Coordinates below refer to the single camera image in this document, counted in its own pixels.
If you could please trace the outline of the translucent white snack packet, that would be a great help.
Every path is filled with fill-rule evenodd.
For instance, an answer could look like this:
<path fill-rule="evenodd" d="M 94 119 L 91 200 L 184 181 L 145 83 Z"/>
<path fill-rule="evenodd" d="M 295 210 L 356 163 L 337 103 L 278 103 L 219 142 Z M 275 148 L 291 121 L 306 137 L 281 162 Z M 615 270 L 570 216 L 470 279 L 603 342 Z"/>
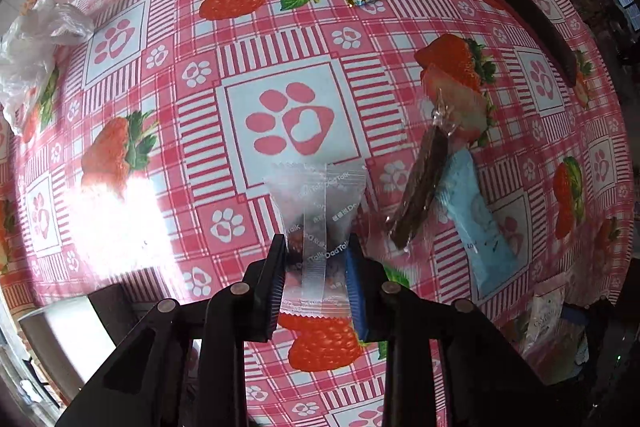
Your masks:
<path fill-rule="evenodd" d="M 361 160 L 271 166 L 265 184 L 286 243 L 283 313 L 349 316 L 345 256 L 367 177 Z"/>

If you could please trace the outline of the white cardboard box tray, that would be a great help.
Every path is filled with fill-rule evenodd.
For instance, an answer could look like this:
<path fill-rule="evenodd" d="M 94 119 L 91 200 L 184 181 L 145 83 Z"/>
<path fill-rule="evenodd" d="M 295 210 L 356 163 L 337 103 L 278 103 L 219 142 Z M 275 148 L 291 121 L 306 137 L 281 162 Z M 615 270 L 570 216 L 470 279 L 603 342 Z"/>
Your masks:
<path fill-rule="evenodd" d="M 70 402 L 137 321 L 124 288 L 113 284 L 50 303 L 18 324 L 50 381 Z"/>

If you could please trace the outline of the light blue snack packet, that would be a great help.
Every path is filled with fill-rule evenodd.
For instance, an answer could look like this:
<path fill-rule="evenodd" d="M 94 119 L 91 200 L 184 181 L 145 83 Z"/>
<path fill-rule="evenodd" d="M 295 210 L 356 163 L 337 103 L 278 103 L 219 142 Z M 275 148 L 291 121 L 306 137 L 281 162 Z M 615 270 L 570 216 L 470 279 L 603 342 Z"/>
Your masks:
<path fill-rule="evenodd" d="M 478 297 L 488 297 L 518 271 L 518 262 L 480 194 L 473 157 L 466 148 L 447 159 L 436 199 L 454 221 Z"/>

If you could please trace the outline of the brown bar in clear wrapper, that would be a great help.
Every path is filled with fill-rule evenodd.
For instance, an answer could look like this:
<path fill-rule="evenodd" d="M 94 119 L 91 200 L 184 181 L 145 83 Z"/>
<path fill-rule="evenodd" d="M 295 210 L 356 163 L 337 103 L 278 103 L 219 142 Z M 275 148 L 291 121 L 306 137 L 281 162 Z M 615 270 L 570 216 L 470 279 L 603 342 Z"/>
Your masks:
<path fill-rule="evenodd" d="M 492 112 L 486 95 L 434 64 L 422 72 L 421 90 L 413 93 L 413 100 L 409 135 L 416 139 L 418 153 L 400 203 L 387 219 L 388 235 L 399 249 L 419 235 L 449 156 L 486 133 Z"/>

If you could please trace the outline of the strawberry checkered tablecloth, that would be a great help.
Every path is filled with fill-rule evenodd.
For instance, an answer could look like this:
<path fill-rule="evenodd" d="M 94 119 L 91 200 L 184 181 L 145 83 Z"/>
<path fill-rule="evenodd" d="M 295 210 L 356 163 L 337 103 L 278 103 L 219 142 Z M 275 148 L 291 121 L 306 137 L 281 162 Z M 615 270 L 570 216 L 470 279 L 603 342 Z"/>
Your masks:
<path fill-rule="evenodd" d="M 500 0 L 76 0 L 93 36 L 55 52 L 22 136 L 1 109 L 11 313 L 113 284 L 138 322 L 164 299 L 212 298 L 285 238 L 272 165 L 361 160 L 350 236 L 419 297 L 477 306 L 546 386 L 541 426 L 629 417 L 589 335 L 631 259 L 623 112 L 570 0 L 534 1 L 577 58 L 573 88 Z M 436 195 L 406 248 L 388 235 L 418 153 L 413 93 L 431 64 L 491 103 L 489 129 L 465 148 L 518 271 L 483 299 Z M 560 321 L 523 355 L 534 296 L 556 288 Z M 249 426 L 385 426 L 386 343 L 358 338 L 350 306 L 302 317 L 282 299 L 271 339 L 244 347 Z"/>

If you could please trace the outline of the white plastic bag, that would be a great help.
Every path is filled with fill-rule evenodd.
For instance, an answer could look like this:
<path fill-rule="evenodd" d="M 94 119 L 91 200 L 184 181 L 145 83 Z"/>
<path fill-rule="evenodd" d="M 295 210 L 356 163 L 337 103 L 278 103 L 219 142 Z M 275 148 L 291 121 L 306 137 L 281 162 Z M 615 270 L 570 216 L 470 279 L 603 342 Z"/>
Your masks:
<path fill-rule="evenodd" d="M 76 0 L 37 0 L 1 38 L 1 108 L 16 136 L 22 136 L 55 70 L 55 52 L 79 46 L 94 33 L 92 18 Z"/>

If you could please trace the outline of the long black bar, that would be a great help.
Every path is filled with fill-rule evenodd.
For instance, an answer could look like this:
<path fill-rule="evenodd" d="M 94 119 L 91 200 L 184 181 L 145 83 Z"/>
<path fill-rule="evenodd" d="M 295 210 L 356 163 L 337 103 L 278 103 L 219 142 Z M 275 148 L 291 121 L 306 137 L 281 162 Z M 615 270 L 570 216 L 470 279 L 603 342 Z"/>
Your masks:
<path fill-rule="evenodd" d="M 576 86 L 577 58 L 564 37 L 534 0 L 500 0 L 544 51 L 569 88 Z"/>

